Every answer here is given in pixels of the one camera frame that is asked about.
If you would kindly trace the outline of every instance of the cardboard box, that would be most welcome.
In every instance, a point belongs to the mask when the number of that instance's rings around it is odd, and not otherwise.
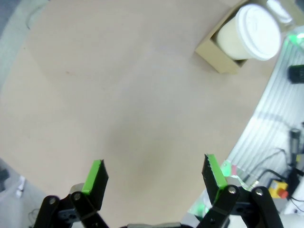
[[[238,12],[238,10],[249,3],[256,3],[266,8],[267,0],[241,0],[218,22],[214,29],[202,40],[195,52],[205,59],[211,66],[214,67],[219,73],[236,74],[238,70],[246,63],[247,59],[244,60],[233,60],[226,55],[216,44],[215,38],[217,32],[230,21]],[[292,16],[293,24],[285,26],[279,23],[281,31],[288,31],[294,28],[296,25],[304,25],[304,14],[298,8],[293,0],[281,0],[281,5],[285,10]]]

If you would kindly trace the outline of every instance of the metal grating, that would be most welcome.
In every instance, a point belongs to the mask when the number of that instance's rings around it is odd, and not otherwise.
[[[277,152],[278,148],[285,149],[289,162],[288,132],[292,127],[301,129],[301,122],[304,121],[304,85],[293,85],[287,79],[290,65],[304,64],[304,52],[290,37],[282,45],[276,66],[253,116],[228,156],[227,161],[243,171],[238,173],[242,179],[248,174],[251,180],[256,179],[264,168],[283,174],[286,170],[283,153],[265,161],[257,170],[252,169]],[[265,175],[261,184],[266,185],[271,175]]]

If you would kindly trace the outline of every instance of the red button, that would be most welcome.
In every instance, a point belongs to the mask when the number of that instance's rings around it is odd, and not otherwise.
[[[282,198],[285,199],[288,196],[288,191],[284,189],[278,189],[277,194]]]

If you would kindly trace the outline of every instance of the gray floor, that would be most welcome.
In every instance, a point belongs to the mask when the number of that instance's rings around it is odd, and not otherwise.
[[[29,32],[33,21],[38,18],[47,0],[0,0],[0,88],[5,83],[11,66]],[[18,181],[19,175],[9,166],[1,162],[1,167],[9,169],[11,177],[6,181],[9,187]],[[0,193],[0,227],[26,228],[33,225],[37,210],[45,194],[26,182],[25,191],[20,199],[15,191],[3,199]]]

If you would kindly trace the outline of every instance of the white cup lid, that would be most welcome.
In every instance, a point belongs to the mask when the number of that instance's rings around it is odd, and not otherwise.
[[[281,46],[281,33],[275,19],[263,7],[248,4],[236,15],[240,39],[252,57],[268,60],[275,56]]]

